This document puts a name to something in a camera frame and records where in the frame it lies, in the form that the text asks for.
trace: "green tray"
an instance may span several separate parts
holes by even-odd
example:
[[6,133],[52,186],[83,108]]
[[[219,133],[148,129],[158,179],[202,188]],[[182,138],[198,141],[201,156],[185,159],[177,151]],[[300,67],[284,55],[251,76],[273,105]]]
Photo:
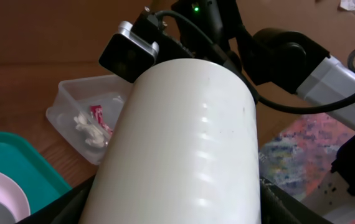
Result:
[[0,172],[23,189],[31,214],[71,189],[29,142],[11,133],[0,132]]

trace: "brown table surface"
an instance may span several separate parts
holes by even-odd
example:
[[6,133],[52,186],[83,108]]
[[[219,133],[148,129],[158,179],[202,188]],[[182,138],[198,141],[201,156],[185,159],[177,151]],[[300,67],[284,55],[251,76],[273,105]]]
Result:
[[0,66],[0,131],[29,141],[75,187],[96,173],[45,117],[63,80],[107,75],[93,63]]

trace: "white plastic container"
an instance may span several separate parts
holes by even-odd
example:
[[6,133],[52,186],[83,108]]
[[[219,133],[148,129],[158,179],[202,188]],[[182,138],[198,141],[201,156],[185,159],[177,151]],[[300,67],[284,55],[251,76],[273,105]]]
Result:
[[[114,129],[131,87],[132,84],[116,75],[62,81],[53,106],[46,111],[46,117],[84,158],[98,165],[111,136],[92,118],[90,107],[101,105],[105,124]],[[87,124],[103,134],[104,147],[93,147],[85,142],[87,133],[77,130],[74,121],[79,114],[87,120]]]

